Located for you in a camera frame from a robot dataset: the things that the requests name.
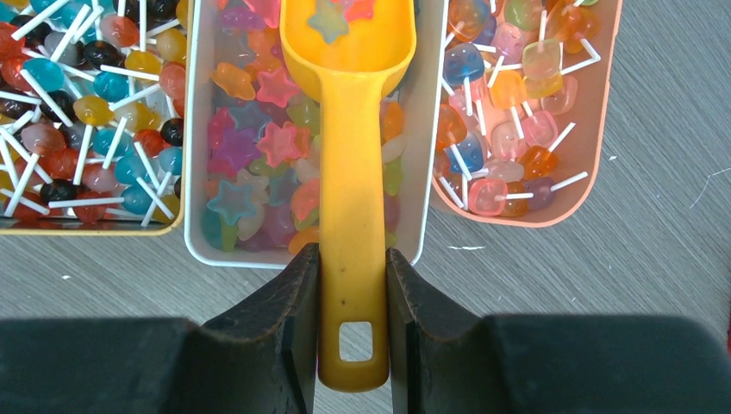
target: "yellow scoop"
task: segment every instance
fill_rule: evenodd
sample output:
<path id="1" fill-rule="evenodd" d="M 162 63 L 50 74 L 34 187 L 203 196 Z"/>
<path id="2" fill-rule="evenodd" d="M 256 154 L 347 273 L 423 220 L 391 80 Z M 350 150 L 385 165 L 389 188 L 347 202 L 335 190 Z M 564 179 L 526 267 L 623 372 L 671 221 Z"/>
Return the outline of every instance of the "yellow scoop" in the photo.
<path id="1" fill-rule="evenodd" d="M 371 20 L 351 22 L 348 34 L 327 44 L 308 25 L 316 3 L 326 1 L 282 0 L 279 31 L 292 77 L 321 104 L 320 380 L 361 392 L 389 372 L 378 111 L 414 56 L 414 2 L 375 0 Z M 341 325 L 355 322 L 371 324 L 368 361 L 341 359 Z"/>

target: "gray carpet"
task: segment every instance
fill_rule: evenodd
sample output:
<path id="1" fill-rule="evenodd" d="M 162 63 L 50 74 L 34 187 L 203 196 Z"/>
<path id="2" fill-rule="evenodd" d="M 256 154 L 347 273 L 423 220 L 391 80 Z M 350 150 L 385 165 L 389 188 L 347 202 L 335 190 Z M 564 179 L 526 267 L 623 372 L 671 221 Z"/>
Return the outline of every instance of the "gray carpet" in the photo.
<path id="1" fill-rule="evenodd" d="M 586 204 L 541 230 L 432 211 L 417 268 L 477 313 L 684 315 L 721 342 L 731 296 L 731 171 L 721 172 L 731 167 L 731 2 L 624 4 L 603 163 Z M 159 239 L 4 237 L 0 257 L 3 318 L 202 322 L 274 275 L 206 267 L 188 255 L 182 229 Z M 316 412 L 389 410 L 387 386 L 359 395 L 317 388 Z"/>

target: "white plastic tray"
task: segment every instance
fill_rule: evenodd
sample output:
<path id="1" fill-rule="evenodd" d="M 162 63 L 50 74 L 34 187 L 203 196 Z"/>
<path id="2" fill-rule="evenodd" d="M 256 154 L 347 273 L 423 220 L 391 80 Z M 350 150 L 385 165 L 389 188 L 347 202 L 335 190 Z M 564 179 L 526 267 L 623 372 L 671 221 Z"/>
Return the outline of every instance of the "white plastic tray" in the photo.
<path id="1" fill-rule="evenodd" d="M 406 117 L 404 133 L 409 140 L 402 155 L 401 218 L 395 232 L 396 248 L 412 263 L 422 254 L 447 12 L 446 0 L 420 0 L 418 4 L 416 54 L 399 96 Z M 216 2 L 196 2 L 192 14 L 185 111 L 185 244 L 194 257 L 211 266 L 281 269 L 292 258 L 285 249 L 258 253 L 237 249 L 226 253 L 212 248 L 201 232 L 201 216 L 209 200 L 204 189 L 209 159 L 207 126 L 214 113 L 210 75 L 216 67 L 215 30 L 209 28 L 216 26 L 217 13 Z"/>

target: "blue star candy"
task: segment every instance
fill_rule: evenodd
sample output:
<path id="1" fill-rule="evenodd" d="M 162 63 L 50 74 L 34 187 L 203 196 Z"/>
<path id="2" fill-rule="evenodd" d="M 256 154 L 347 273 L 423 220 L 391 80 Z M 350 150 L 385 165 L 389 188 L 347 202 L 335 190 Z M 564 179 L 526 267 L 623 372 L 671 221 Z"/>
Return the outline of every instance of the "blue star candy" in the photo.
<path id="1" fill-rule="evenodd" d="M 331 44 L 341 35 L 347 35 L 350 28 L 345 20 L 343 8 L 329 0 L 317 0 L 316 13 L 307 24 L 322 35 L 325 43 Z"/>
<path id="2" fill-rule="evenodd" d="M 256 209 L 251 202 L 253 185 L 236 187 L 226 180 L 218 184 L 218 195 L 206 206 L 221 214 L 229 226 L 233 226 L 242 217 L 253 217 Z"/>
<path id="3" fill-rule="evenodd" d="M 260 108 L 256 101 L 249 101 L 243 108 L 232 107 L 228 108 L 228 114 L 234 120 L 234 128 L 236 129 L 247 129 L 253 128 L 257 131 L 256 139 L 254 142 L 259 142 L 261 137 L 264 135 L 264 129 L 266 124 L 272 121 L 272 117 L 265 114 Z"/>

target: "scoop handle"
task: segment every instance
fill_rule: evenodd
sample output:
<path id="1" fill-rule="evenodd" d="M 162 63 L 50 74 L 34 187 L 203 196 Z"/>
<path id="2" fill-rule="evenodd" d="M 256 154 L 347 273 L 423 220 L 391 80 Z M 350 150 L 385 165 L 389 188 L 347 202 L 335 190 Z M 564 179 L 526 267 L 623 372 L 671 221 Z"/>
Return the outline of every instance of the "scoop handle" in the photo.
<path id="1" fill-rule="evenodd" d="M 379 79 L 322 79 L 318 373 L 325 386 L 363 392 L 388 378 L 384 189 Z M 372 358 L 344 361 L 343 323 L 368 322 Z"/>

